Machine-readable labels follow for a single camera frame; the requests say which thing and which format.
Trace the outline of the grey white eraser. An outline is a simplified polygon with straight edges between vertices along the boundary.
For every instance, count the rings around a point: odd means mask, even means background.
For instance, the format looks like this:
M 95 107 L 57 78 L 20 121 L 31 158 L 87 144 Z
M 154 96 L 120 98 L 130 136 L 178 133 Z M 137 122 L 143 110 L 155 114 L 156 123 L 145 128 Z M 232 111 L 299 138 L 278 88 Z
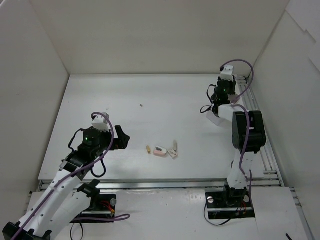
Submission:
M 178 143 L 176 140 L 173 141 L 173 150 L 176 152 L 178 150 Z

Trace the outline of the white staples box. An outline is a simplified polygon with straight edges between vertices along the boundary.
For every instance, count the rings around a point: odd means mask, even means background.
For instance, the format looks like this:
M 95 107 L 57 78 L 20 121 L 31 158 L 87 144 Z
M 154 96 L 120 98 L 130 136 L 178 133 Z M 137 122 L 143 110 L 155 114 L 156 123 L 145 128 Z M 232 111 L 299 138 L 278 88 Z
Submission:
M 167 153 L 172 159 L 178 157 L 178 153 L 172 147 L 167 150 Z

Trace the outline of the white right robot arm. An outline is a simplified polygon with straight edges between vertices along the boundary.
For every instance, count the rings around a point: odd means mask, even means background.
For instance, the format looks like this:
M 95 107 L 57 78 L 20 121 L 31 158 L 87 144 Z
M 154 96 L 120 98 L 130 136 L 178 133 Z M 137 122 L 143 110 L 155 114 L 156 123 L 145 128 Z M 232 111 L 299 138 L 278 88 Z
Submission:
M 230 97 L 235 92 L 236 82 L 217 78 L 211 106 L 206 117 L 219 126 L 223 122 L 231 123 L 231 141 L 235 148 L 231 171 L 226 179 L 229 189 L 221 193 L 221 200 L 227 206 L 239 201 L 239 193 L 247 189 L 252 179 L 251 166 L 256 155 L 266 144 L 266 132 L 261 111 L 247 110 L 239 103 L 232 103 Z

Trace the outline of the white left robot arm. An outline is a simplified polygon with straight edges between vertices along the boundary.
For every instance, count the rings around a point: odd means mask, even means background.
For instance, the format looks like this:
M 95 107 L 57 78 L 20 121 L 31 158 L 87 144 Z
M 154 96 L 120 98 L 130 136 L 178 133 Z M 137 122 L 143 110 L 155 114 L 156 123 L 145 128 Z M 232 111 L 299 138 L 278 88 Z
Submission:
M 17 222 L 8 222 L 2 233 L 6 240 L 52 240 L 83 211 L 100 204 L 99 180 L 83 183 L 93 162 L 105 153 L 127 148 L 130 137 L 122 127 L 82 129 L 82 143 L 62 161 L 59 170 L 36 204 Z

